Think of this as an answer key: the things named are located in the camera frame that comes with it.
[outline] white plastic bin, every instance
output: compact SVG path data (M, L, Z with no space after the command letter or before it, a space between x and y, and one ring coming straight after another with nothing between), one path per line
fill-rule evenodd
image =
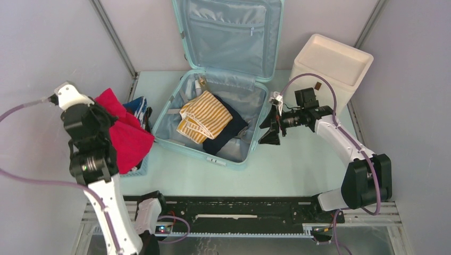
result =
M314 34L296 57L290 79L302 73L315 73L325 78L337 95L338 115L362 82L373 59L371 54ZM295 106L294 91L314 88L317 82L323 83L312 76L297 79L285 92L284 102ZM315 90L315 94L320 106L333 107L332 94L325 84Z

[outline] white wall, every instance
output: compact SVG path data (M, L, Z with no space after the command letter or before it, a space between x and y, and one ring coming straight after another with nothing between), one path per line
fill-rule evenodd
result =
M50 96L65 80L97 96L125 100L131 78L87 0L0 2L0 113ZM69 149L50 104L0 124L0 167L21 176L74 181ZM82 192L0 176L1 254L69 254L86 200Z
M354 95L368 146L392 160L393 193L416 254L449 254L451 2L390 1L363 50Z
M314 33L354 45L377 0L286 0L277 69ZM102 0L137 71L188 70L170 0Z

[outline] light blue suitcase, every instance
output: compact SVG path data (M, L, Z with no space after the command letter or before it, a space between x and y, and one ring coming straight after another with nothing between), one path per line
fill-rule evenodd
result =
M187 60L193 68L180 80L158 117L153 133L161 146L188 156L243 169L259 139L258 124L268 110L274 76L283 0L173 0ZM216 156L179 134L180 109L196 97L194 81L204 77L209 91L221 97L249 123Z

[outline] white table surface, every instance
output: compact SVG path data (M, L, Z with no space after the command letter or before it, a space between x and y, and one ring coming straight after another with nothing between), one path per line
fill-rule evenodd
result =
M145 96L153 108L155 124L164 104L185 71L141 72L135 98ZM269 91L280 91L290 70L276 71L267 83ZM339 116L354 134L349 112ZM341 186L346 167L322 138L309 128L287 130L280 146L257 145L247 167L237 171L190 158L162 148L157 143L149 153L147 175L121 179L125 195L160 190L166 196L312 196Z

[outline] gray floor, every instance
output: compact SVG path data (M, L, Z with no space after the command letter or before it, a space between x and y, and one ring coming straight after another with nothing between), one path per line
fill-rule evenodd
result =
M385 227L338 228L338 239L353 255L393 255ZM93 236L89 255L106 254L101 235ZM319 245L309 239L286 238L187 238L176 244L160 244L161 255L336 255L335 245Z

